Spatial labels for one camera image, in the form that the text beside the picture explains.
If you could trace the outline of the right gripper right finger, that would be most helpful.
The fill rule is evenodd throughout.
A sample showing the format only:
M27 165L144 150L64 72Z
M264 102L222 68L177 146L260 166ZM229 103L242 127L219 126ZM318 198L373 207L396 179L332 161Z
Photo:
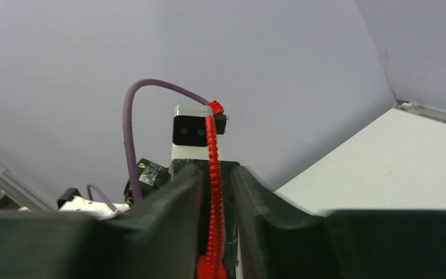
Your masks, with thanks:
M446 210L306 213L231 172L244 278L446 278Z

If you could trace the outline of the red cable padlock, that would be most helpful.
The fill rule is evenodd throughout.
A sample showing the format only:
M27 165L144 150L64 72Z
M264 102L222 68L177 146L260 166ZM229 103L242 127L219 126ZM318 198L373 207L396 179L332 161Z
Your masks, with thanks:
M225 253L225 212L222 194L221 166L218 159L218 145L215 119L206 117L206 137L208 144L208 170L211 185L211 208L208 225L206 255L198 258L198 279L227 278L223 258Z

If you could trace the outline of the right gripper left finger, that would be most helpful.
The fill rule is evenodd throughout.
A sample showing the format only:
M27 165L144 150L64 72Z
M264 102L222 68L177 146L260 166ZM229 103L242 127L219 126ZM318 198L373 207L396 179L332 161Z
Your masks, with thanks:
M202 173L109 220L79 212L0 211L0 278L193 278Z

